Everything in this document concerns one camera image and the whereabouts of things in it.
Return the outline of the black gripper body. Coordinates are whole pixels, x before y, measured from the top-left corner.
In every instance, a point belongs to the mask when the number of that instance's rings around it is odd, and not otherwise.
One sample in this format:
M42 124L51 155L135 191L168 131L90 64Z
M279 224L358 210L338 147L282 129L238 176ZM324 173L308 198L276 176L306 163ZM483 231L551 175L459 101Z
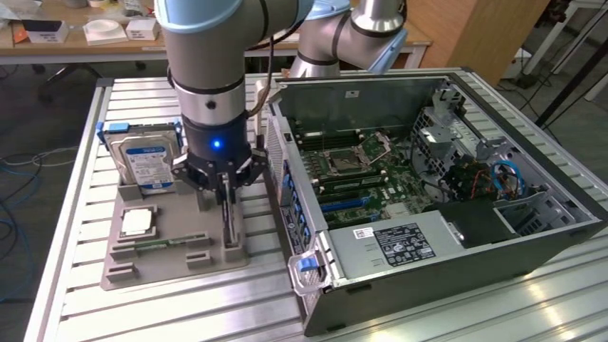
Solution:
M190 169L212 175L222 172L236 175L252 155L247 139L248 114L242 112L222 125L204 125L183 116Z

